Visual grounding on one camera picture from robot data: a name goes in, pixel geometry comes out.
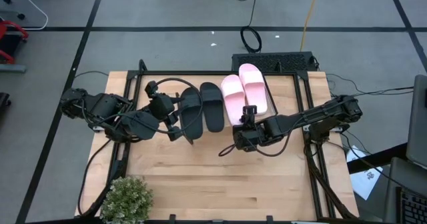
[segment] wooden tabletop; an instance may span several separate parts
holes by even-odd
[[[127,72],[111,72],[105,92],[123,95],[126,75]],[[147,82],[166,77],[171,76],[143,76],[138,108],[148,104],[149,99],[143,91]],[[175,77],[184,78],[196,87],[206,81],[219,86],[224,78],[215,75]],[[314,105],[330,100],[325,73],[311,72],[309,78]],[[279,114],[297,113],[292,77],[266,76],[266,80]],[[302,81],[300,86],[304,108],[307,109]],[[185,88],[187,86],[183,83],[167,82],[159,86],[159,91],[174,96],[175,92],[181,93]],[[103,133],[96,133],[90,156],[106,141]],[[282,148],[284,141],[261,149],[275,153]],[[341,145],[340,136],[336,133],[331,133],[330,141]],[[205,130],[194,145],[183,137],[170,142],[167,135],[161,133],[156,133],[151,140],[132,143],[127,175],[144,177],[149,188],[153,189],[154,207],[149,214],[150,219],[169,219],[170,214],[176,214],[178,220],[266,220],[266,215],[273,215],[275,221],[316,220],[300,129],[292,132],[286,150],[279,157],[264,157],[256,152],[238,150],[218,157],[218,153],[232,143],[229,124],[221,133]],[[89,168],[81,198],[83,211],[89,208],[105,186],[112,149],[113,144],[108,145],[94,158]],[[358,216],[342,150],[327,144],[323,145],[323,150],[330,186],[342,203]],[[324,192],[318,187],[323,216],[328,216]]]

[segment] potted plant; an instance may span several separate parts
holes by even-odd
[[[152,207],[153,190],[147,189],[147,183],[143,179],[120,177],[111,184],[102,204],[101,218],[104,223],[140,223],[148,219]]]

